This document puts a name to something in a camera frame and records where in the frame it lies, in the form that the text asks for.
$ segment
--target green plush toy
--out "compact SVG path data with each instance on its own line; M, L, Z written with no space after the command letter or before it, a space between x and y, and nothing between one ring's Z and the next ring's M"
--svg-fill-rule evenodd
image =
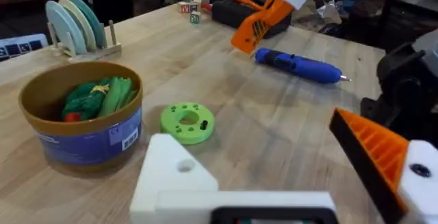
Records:
M62 110L62 119L67 114L79 113L79 120L93 119L99 113L105 96L110 89L110 79L104 78L98 84L86 83L79 85L66 98L66 105Z
M62 120L86 121L107 116L123 108L137 95L132 90L131 79L122 77L104 78L98 84L81 84L66 98Z

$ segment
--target plate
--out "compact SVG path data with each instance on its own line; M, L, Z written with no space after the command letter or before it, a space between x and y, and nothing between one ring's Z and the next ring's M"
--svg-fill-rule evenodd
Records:
M88 22L91 25L91 28L94 32L94 37L96 38L96 45L97 47L103 48L106 47L105 43L105 32L103 31L101 22L97 19L94 12L91 10L91 8L85 4L82 0L70 0L73 2L80 10L83 12L83 15L87 18Z
M81 31L73 18L60 4L54 1L46 2L46 14L47 19L55 28L57 37L64 45L68 45L67 32L69 32L75 44L76 54L87 53L85 40L83 39Z
M81 10L69 0L60 0L58 3L71 15L76 22L76 25L81 30L87 50L96 51L96 39L94 38L93 30Z

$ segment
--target light blue plate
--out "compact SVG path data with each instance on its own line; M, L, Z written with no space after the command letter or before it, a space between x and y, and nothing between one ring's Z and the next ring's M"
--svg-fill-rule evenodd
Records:
M70 1L73 2L81 10L81 12L83 12L83 15L85 15L88 22L90 23L91 28L94 32L94 37L96 38L96 46L100 48L106 47L107 45L105 43L105 32L103 31L101 22L99 22L91 8L82 0Z
M73 43L75 44L76 54L87 53L85 40L83 39L81 31L73 18L60 4L54 1L46 2L46 14L47 19L55 28L57 37L64 45L68 45L67 32L70 32Z

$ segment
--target dish rack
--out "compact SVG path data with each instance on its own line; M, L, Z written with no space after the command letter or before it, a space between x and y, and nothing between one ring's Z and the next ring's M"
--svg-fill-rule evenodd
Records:
M76 63L76 62L87 62L87 61L94 61L98 60L100 58L103 58L107 55L116 53L118 51L122 51L122 45L117 42L116 39L116 31L114 30L114 23L112 20L109 21L109 30L111 34L111 45L108 45L107 43L107 36L105 31L105 26L103 23L101 23L101 26L103 28L103 32L105 34L104 36L104 47L97 49L96 51L87 52L85 54L76 54L76 48L75 43L73 42L73 37L69 32L67 32L67 38L68 38L68 45L64 45L62 42L57 41L57 36L55 32L55 28L53 27L52 23L48 22L47 27L49 28L50 37L53 42L53 50L55 52L55 55L62 55L66 54L69 57L68 61L70 63Z

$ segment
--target black device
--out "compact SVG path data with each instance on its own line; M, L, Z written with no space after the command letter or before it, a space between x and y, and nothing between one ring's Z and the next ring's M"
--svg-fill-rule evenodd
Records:
M219 23L238 28L246 17L257 12L249 5L240 3L236 0L222 0L213 3L211 18ZM292 13L287 15L280 23L272 26L263 38L271 38L284 32L290 25Z
M408 140L420 139L438 148L438 59L406 43L377 65L382 94L362 99L361 115Z
M244 224L250 220L309 221L338 224L336 213L322 207L221 207L211 213L210 224Z

